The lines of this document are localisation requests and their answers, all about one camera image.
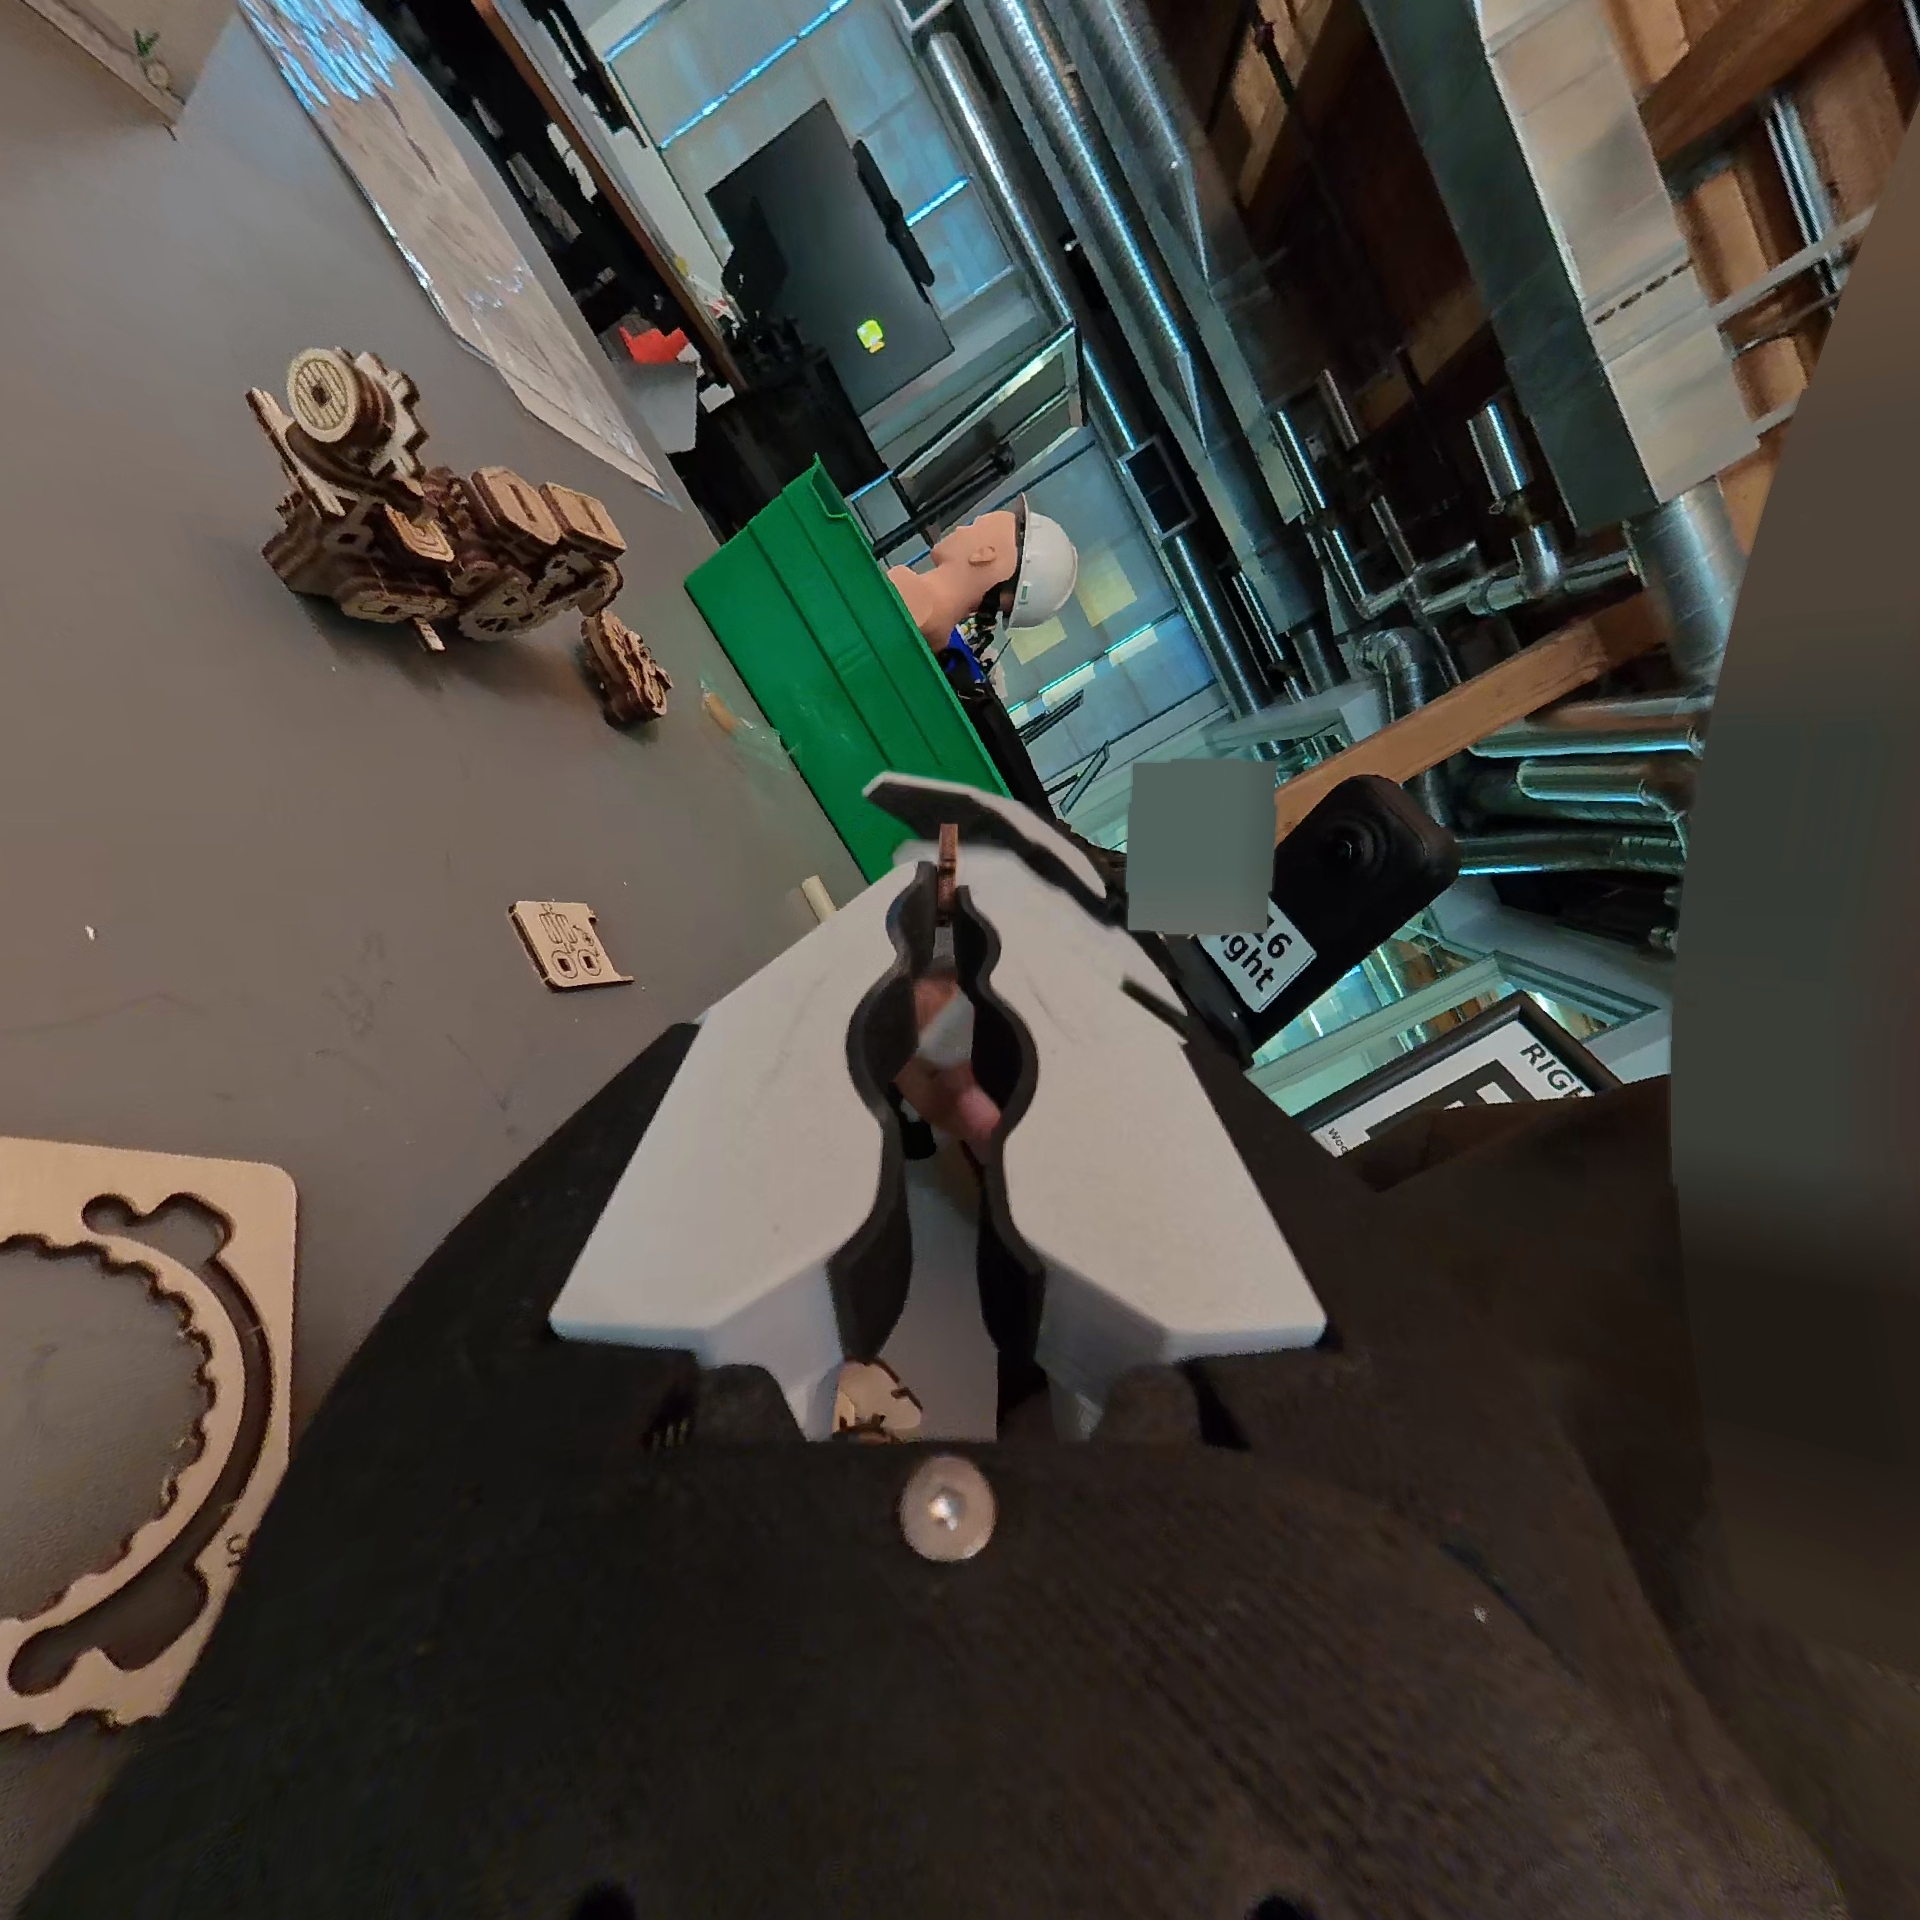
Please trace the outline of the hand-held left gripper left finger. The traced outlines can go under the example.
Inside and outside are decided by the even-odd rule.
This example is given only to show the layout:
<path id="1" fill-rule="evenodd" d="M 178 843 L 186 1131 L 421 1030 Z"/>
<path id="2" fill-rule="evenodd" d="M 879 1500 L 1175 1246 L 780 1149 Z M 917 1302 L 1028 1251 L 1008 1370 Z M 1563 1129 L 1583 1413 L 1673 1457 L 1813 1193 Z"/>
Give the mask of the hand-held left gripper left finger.
<path id="1" fill-rule="evenodd" d="M 548 1325 L 563 1339 L 749 1364 L 808 1441 L 833 1432 L 849 1358 L 875 1356 L 906 1298 L 897 1266 L 842 1307 L 842 1258 L 904 1201 L 885 1099 L 917 1046 L 922 873 L 897 867 L 716 1001 L 588 1232 Z M 853 1038 L 893 1060 L 871 1067 Z"/>

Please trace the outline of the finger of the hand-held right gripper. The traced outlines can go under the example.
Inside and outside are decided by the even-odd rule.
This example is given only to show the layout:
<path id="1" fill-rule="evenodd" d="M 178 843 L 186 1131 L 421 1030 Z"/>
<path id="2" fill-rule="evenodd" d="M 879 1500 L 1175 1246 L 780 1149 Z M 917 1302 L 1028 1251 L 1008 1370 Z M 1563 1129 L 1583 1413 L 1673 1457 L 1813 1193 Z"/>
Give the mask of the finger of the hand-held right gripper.
<path id="1" fill-rule="evenodd" d="M 1096 928 L 1101 956 L 1121 970 L 1121 989 L 1185 1040 L 1193 1038 L 1193 1009 L 1187 996 L 1124 928 L 1121 897 L 1065 828 L 987 789 L 923 776 L 880 773 L 864 781 L 864 800 L 923 841 L 937 841 L 941 828 L 955 828 L 957 869 L 970 888 L 987 872 L 987 852 L 997 852 L 1053 897 L 1071 900 L 1079 921 Z"/>

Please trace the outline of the small wooden part assembly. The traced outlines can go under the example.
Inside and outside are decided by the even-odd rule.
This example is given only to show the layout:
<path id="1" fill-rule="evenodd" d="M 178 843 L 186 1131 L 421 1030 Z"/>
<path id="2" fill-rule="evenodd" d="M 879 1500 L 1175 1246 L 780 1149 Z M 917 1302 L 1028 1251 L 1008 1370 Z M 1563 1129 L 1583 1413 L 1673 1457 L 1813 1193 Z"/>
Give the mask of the small wooden part assembly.
<path id="1" fill-rule="evenodd" d="M 833 1438 L 900 1444 L 922 1438 L 923 1409 L 885 1360 L 843 1360 L 833 1382 Z"/>

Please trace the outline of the wooden puzzle sheet round holes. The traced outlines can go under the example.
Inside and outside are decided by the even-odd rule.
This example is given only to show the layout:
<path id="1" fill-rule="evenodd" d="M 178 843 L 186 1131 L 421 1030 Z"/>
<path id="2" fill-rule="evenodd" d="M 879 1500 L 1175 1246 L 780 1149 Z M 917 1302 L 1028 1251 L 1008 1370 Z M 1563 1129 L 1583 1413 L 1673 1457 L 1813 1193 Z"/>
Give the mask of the wooden puzzle sheet round holes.
<path id="1" fill-rule="evenodd" d="M 4 1242 L 139 1276 L 200 1360 L 200 1443 L 165 1474 L 159 1512 L 39 1612 L 3 1622 L 4 1736 L 77 1720 L 123 1731 L 173 1704 L 290 1462 L 298 1185 L 273 1164 L 9 1136 L 3 1186 Z M 108 1650 L 105 1610 L 181 1546 L 193 1618 L 143 1660 Z"/>

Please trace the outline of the person's right forearm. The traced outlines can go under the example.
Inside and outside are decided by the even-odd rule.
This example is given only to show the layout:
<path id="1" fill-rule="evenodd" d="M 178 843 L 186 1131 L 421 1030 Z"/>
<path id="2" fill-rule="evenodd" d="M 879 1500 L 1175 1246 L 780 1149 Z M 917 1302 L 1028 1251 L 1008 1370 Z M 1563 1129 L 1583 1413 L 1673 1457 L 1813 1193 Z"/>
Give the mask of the person's right forearm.
<path id="1" fill-rule="evenodd" d="M 1671 1080 L 1419 1110 L 1348 1154 L 1523 1356 L 1621 1530 L 1709 1501 L 1671 1166 Z"/>

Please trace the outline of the framed marker poster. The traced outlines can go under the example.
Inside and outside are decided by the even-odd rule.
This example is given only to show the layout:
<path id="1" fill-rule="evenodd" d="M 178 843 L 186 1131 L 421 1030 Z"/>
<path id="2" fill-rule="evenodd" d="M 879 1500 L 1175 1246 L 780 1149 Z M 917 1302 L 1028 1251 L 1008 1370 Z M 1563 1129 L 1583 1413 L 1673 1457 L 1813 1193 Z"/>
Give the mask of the framed marker poster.
<path id="1" fill-rule="evenodd" d="M 1529 994 L 1514 992 L 1475 1019 L 1325 1096 L 1296 1122 L 1336 1156 L 1412 1114 L 1596 1098 L 1623 1082 Z"/>

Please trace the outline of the wooden beam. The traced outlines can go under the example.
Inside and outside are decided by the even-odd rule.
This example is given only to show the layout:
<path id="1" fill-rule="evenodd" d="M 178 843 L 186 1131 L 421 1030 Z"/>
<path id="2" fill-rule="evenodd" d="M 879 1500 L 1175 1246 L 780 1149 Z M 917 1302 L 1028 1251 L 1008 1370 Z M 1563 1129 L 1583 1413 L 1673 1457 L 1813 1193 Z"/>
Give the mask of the wooden beam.
<path id="1" fill-rule="evenodd" d="M 1563 704 L 1585 685 L 1645 656 L 1669 656 L 1669 662 L 1679 666 L 1679 653 L 1651 596 L 1639 592 L 1532 643 L 1523 653 L 1280 785 L 1275 843 L 1285 841 L 1340 785 L 1355 778 L 1407 785 L 1496 731 Z"/>

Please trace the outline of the bundle of metal pipes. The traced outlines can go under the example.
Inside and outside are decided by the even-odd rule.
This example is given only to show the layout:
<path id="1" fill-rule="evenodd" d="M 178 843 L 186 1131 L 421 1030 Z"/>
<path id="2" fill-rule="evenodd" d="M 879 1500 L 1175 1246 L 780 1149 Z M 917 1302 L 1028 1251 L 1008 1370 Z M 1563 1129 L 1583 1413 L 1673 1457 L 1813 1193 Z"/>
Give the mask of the bundle of metal pipes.
<path id="1" fill-rule="evenodd" d="M 1372 637 L 1360 656 L 1380 678 L 1383 728 L 1596 612 L 1555 616 L 1544 637 L 1483 659 L 1458 681 L 1426 633 Z M 1451 829 L 1458 875 L 1503 909 L 1669 956 L 1709 725 L 1712 684 L 1688 678 L 1669 656 L 1645 656 L 1403 789 Z"/>

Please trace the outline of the small wooden card square holes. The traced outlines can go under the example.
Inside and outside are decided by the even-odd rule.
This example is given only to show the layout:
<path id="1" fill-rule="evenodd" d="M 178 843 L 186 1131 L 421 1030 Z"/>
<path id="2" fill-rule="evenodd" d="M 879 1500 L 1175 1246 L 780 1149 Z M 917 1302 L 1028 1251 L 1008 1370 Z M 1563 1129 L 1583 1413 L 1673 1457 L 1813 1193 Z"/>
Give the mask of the small wooden card square holes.
<path id="1" fill-rule="evenodd" d="M 515 900 L 509 905 L 509 923 L 543 984 L 553 992 L 584 992 L 634 984 L 634 976 L 620 972 L 601 945 L 595 912 L 588 904 Z"/>

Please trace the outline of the mannequin head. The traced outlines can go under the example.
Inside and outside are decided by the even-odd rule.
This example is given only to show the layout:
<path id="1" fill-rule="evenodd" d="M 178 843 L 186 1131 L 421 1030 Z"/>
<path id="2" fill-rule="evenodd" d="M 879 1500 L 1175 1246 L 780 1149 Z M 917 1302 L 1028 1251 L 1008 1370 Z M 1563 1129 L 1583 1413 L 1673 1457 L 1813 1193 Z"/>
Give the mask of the mannequin head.
<path id="1" fill-rule="evenodd" d="M 1025 549 L 1025 509 L 986 512 L 955 526 L 929 554 L 923 569 L 891 565 L 885 578 L 898 592 L 915 628 L 932 649 L 980 605 L 997 609 L 1017 580 Z"/>

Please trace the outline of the white hard hat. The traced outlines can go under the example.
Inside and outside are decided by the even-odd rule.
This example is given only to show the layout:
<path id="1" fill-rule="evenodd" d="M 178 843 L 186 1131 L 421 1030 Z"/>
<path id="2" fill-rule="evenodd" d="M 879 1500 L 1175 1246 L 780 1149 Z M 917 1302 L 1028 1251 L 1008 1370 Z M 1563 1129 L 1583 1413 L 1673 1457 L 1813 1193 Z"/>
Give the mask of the white hard hat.
<path id="1" fill-rule="evenodd" d="M 1076 589 L 1079 556 L 1065 528 L 1016 499 L 1016 573 L 1000 589 L 1000 624 L 1032 632 L 1053 619 Z"/>

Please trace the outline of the small wooden wheel part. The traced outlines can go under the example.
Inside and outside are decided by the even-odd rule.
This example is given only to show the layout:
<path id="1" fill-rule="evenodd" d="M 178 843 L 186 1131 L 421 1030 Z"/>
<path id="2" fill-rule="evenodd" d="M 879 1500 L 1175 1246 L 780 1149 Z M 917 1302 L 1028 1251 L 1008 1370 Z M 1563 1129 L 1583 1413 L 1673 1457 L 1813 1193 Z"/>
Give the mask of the small wooden wheel part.
<path id="1" fill-rule="evenodd" d="M 586 616 L 584 662 L 612 730 L 651 725 L 666 715 L 672 678 L 642 635 L 612 610 Z"/>

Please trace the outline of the black monitor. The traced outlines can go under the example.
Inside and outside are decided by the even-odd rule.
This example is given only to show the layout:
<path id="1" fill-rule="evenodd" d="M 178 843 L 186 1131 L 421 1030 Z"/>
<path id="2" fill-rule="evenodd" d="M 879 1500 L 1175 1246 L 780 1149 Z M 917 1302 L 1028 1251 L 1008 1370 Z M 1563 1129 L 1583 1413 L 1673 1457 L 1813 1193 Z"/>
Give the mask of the black monitor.
<path id="1" fill-rule="evenodd" d="M 826 355 L 860 414 L 954 355 L 936 273 L 871 148 L 813 104 L 716 181 L 724 285 L 748 320 Z"/>

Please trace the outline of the wooden mechanical model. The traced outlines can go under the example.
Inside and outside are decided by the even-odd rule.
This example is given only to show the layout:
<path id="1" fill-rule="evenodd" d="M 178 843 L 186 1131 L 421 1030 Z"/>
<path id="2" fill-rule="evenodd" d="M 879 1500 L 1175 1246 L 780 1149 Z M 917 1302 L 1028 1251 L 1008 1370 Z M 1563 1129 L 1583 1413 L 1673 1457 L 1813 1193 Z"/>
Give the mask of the wooden mechanical model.
<path id="1" fill-rule="evenodd" d="M 499 464 L 433 467 L 418 387 L 376 352 L 303 349 L 285 400 L 249 389 L 248 406 L 285 477 L 261 556 L 290 592 L 429 652 L 612 609 L 627 541 L 607 506 Z"/>

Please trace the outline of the large metal ventilation duct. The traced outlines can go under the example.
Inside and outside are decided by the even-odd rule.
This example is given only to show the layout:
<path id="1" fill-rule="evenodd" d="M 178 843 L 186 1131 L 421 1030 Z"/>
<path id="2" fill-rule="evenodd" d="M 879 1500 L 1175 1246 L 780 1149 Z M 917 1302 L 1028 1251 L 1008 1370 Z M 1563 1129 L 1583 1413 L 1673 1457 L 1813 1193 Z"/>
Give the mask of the large metal ventilation duct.
<path id="1" fill-rule="evenodd" d="M 1367 3 L 1583 532 L 1757 445 L 1661 170 L 1596 3 Z"/>

